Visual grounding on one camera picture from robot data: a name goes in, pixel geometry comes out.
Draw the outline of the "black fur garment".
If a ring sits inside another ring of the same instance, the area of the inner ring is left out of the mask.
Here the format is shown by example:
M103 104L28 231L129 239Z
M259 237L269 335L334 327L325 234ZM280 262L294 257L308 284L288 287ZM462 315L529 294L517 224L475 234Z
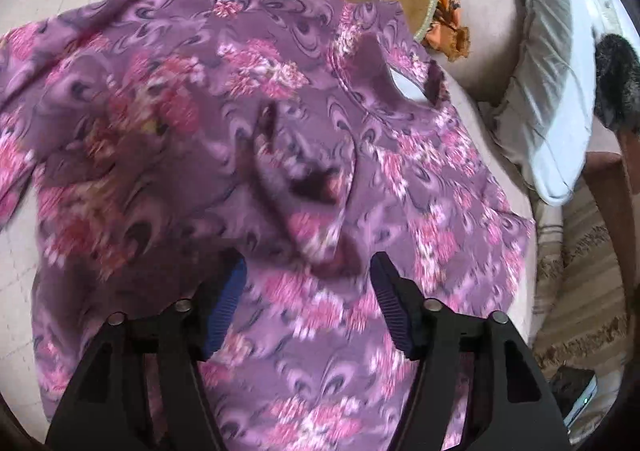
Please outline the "black fur garment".
M608 130L639 135L640 66L626 38L606 34L596 47L594 114Z

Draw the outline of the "light blue pillow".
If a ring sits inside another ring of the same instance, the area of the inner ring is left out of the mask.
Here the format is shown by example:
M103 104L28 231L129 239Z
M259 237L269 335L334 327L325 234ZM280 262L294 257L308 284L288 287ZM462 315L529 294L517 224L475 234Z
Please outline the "light blue pillow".
M524 0L518 64L492 136L529 188L552 206L570 200L592 130L597 7L593 0Z

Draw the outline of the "beige striped floral blanket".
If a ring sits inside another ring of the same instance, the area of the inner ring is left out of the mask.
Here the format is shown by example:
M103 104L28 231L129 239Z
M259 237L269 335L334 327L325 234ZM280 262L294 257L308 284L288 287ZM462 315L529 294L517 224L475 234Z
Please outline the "beige striped floral blanket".
M537 283L529 345L545 377L591 370L597 393L570 429L576 445L608 414L630 352L623 278L608 228L580 179L560 208L536 204Z

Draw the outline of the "purple floral long-sleeve shirt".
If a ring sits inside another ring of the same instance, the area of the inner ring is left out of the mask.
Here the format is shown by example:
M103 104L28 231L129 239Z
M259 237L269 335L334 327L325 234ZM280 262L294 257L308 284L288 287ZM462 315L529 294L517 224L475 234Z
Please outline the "purple floral long-sleeve shirt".
M387 448L416 367L370 258L508 309L534 231L517 177L395 2L104 0L1 40L1 217L35 190L46 416L111 313L156 315L232 247L246 286L200 367L228 447Z

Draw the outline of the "pink quilted mattress cover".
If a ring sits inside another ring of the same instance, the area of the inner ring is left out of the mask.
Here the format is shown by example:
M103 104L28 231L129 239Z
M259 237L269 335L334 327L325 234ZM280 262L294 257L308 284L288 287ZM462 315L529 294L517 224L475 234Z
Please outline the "pink quilted mattress cover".
M1 29L96 0L1 0ZM524 16L522 0L461 0L462 22L471 33L467 57L444 68L476 101L500 101L518 62ZM27 192L1 231L1 393L26 431L43 439L43 413L32 351L32 282L38 263L36 199Z

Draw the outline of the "orange patterned cloth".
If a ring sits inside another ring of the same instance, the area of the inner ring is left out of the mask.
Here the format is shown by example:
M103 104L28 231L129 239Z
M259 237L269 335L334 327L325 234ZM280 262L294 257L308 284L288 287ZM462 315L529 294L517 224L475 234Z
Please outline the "orange patterned cloth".
M448 61L466 58L470 51L470 32L461 24L459 0L438 0L434 16L422 44L440 52Z

